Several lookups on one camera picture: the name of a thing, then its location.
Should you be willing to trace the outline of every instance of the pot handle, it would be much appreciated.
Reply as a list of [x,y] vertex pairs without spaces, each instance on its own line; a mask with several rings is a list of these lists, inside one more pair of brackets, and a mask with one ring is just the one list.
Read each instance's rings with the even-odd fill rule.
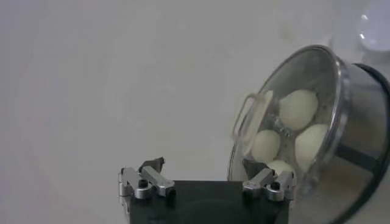
[[249,99],[253,99],[253,101],[257,101],[257,100],[259,100],[259,96],[258,96],[258,94],[250,93],[248,96],[245,97],[243,105],[241,106],[241,109],[239,110],[239,113],[237,115],[236,121],[234,122],[233,130],[232,130],[232,138],[233,139],[236,139],[238,137],[239,130],[236,131],[237,124],[238,124],[238,121],[241,118],[241,115],[242,115],[243,111],[244,111],[244,107],[245,107],[245,105],[246,105],[246,103],[248,102]]

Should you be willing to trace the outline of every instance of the peeled egg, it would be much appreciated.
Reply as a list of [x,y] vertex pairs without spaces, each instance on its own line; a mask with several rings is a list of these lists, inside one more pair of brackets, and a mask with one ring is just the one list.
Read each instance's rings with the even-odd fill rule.
[[296,131],[310,123],[317,107],[316,93],[300,89],[279,101],[279,116],[286,127]]
[[316,124],[308,127],[296,138],[295,158],[303,171],[306,172],[314,162],[327,130],[328,125]]
[[263,130],[257,133],[252,146],[252,156],[259,163],[269,163],[279,152],[280,136],[276,131]]
[[280,175],[283,171],[293,172],[295,170],[283,160],[275,160],[267,164],[270,169],[273,169],[277,175]]

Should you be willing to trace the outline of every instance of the screw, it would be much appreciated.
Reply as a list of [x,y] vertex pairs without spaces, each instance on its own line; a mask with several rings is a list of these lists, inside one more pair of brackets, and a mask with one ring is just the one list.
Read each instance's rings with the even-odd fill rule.
[[139,188],[146,188],[147,187],[147,180],[144,180],[144,179],[139,180],[138,187]]
[[176,190],[172,188],[168,188],[166,191],[166,198],[168,200],[172,200],[176,196]]
[[272,182],[271,189],[275,190],[275,191],[279,191],[280,190],[280,183],[279,182]]

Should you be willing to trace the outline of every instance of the white surface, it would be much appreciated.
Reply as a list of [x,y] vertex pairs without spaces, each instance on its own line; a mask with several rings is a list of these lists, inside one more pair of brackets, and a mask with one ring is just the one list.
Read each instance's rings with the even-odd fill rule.
[[371,0],[336,1],[331,48],[340,58],[364,63],[390,74],[390,52],[374,52],[362,46],[358,35],[361,16]]
[[372,0],[361,15],[358,35],[361,44],[369,50],[390,51],[390,1]]
[[230,127],[320,0],[0,1],[0,223],[124,223],[116,173],[226,177]]

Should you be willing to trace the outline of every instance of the metal pot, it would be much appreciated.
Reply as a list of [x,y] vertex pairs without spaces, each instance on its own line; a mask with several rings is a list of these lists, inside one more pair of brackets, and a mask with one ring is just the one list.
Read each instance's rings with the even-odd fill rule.
[[[286,128],[278,116],[278,100],[297,89],[313,91],[318,98],[316,114],[307,126],[328,125],[308,170],[300,169],[294,157],[294,141],[303,130]],[[264,107],[262,100],[270,90],[274,98]],[[253,145],[255,133],[272,129],[282,139],[277,159],[293,166],[298,175],[291,223],[344,222],[367,201],[388,166],[388,91],[377,71],[342,61],[327,47],[297,51],[275,70],[258,94],[247,97],[243,108],[248,99],[253,99],[253,104],[245,116],[241,110],[233,129],[235,145],[228,180],[247,179],[242,160],[253,158],[243,152]],[[264,113],[260,117],[259,108]]]

